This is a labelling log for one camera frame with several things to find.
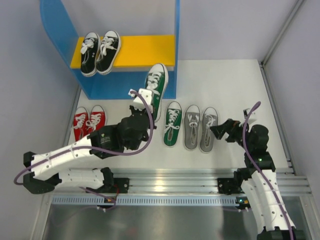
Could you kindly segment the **green canvas sneaker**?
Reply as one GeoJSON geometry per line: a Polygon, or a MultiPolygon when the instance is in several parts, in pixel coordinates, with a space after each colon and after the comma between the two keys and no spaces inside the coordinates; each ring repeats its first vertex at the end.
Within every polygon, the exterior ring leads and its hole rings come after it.
{"type": "Polygon", "coordinates": [[[162,63],[153,65],[145,79],[145,88],[152,91],[152,116],[155,122],[157,122],[161,116],[162,99],[166,91],[168,82],[168,70],[162,63]]]}
{"type": "Polygon", "coordinates": [[[178,141],[182,113],[182,107],[177,101],[172,101],[166,109],[163,142],[167,147],[173,147],[178,141]]]}

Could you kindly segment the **red canvas sneaker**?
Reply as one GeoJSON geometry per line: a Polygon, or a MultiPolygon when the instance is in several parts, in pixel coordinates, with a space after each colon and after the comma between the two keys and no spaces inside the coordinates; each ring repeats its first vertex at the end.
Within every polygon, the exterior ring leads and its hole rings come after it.
{"type": "Polygon", "coordinates": [[[89,115],[84,107],[78,107],[73,117],[73,133],[75,141],[79,141],[88,134],[86,122],[89,120],[89,115]]]}
{"type": "Polygon", "coordinates": [[[90,134],[99,130],[105,126],[106,122],[107,118],[104,109],[100,105],[95,105],[90,112],[89,119],[85,123],[87,133],[90,134]]]}

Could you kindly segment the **black canvas sneaker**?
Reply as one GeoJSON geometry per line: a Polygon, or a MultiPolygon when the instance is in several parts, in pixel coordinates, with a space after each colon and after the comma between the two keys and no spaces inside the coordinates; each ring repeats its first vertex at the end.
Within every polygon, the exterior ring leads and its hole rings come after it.
{"type": "Polygon", "coordinates": [[[80,70],[83,76],[92,77],[97,71],[97,57],[100,52],[101,39],[96,32],[89,32],[81,44],[80,70]]]}
{"type": "Polygon", "coordinates": [[[107,75],[111,72],[121,45],[121,38],[116,31],[109,30],[105,33],[101,40],[99,55],[96,60],[96,70],[99,74],[107,75]]]}

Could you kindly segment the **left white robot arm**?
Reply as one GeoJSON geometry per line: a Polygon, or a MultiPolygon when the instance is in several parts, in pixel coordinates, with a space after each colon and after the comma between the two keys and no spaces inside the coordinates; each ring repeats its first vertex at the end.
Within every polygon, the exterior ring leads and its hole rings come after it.
{"type": "Polygon", "coordinates": [[[84,188],[109,198],[119,186],[109,167],[81,169],[94,160],[139,154],[149,145],[155,129],[152,111],[149,108],[129,107],[131,115],[120,123],[103,126],[73,144],[45,154],[31,151],[23,155],[27,174],[22,185],[32,194],[45,194],[61,187],[84,188]]]}

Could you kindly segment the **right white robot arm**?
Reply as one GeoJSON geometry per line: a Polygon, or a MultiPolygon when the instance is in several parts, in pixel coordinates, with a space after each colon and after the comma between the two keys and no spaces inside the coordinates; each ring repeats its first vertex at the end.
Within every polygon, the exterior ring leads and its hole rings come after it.
{"type": "Polygon", "coordinates": [[[252,210],[258,240],[304,240],[306,235],[291,220],[281,196],[276,167],[267,151],[269,130],[260,124],[244,126],[240,121],[228,119],[210,130],[220,140],[228,134],[226,142],[237,143],[244,150],[245,167],[233,173],[232,178],[219,178],[219,193],[235,194],[247,198],[240,202],[239,211],[252,210]]]}

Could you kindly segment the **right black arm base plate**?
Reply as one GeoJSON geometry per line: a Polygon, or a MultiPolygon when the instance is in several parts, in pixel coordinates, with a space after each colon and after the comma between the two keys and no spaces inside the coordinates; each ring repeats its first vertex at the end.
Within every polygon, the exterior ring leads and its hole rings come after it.
{"type": "Polygon", "coordinates": [[[219,194],[233,195],[244,193],[239,181],[234,178],[218,178],[217,185],[219,194]]]}

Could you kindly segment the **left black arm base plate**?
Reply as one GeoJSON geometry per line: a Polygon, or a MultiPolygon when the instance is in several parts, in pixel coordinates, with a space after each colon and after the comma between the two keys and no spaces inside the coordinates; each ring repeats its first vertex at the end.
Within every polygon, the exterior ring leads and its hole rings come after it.
{"type": "Polygon", "coordinates": [[[100,193],[127,194],[129,191],[130,179],[127,177],[116,177],[113,180],[103,182],[99,188],[100,193]]]}

